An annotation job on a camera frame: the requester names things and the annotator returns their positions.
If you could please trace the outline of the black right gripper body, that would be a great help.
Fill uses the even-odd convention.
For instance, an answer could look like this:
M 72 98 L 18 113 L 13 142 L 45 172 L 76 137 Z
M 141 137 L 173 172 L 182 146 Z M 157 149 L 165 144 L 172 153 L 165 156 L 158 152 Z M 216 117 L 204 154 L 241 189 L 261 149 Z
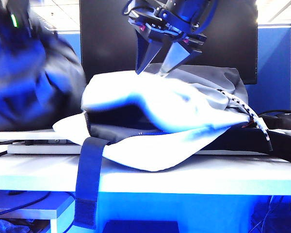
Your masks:
M 135 30 L 154 30 L 162 34 L 163 44 L 184 41 L 200 49 L 207 37 L 203 31 L 208 20 L 200 23 L 207 10 L 206 0 L 129 0 L 122 9 Z

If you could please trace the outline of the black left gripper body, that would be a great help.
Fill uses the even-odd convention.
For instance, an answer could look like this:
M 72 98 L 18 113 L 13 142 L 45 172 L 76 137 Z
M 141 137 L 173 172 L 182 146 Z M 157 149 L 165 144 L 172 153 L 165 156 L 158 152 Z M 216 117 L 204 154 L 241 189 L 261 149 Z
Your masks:
M 56 30 L 53 30 L 50 24 L 40 17 L 35 11 L 29 10 L 29 35 L 31 38 L 58 38 Z

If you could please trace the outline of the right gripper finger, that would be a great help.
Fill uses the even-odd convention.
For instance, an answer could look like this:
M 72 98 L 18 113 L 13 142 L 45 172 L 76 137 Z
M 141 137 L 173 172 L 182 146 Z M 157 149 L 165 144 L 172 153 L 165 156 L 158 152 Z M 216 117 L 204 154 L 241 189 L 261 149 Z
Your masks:
M 167 74 L 187 61 L 199 56 L 202 51 L 192 47 L 184 41 L 172 43 L 159 70 L 160 74 Z
M 162 34 L 154 30 L 135 30 L 137 36 L 137 56 L 135 72 L 143 72 L 163 47 Z

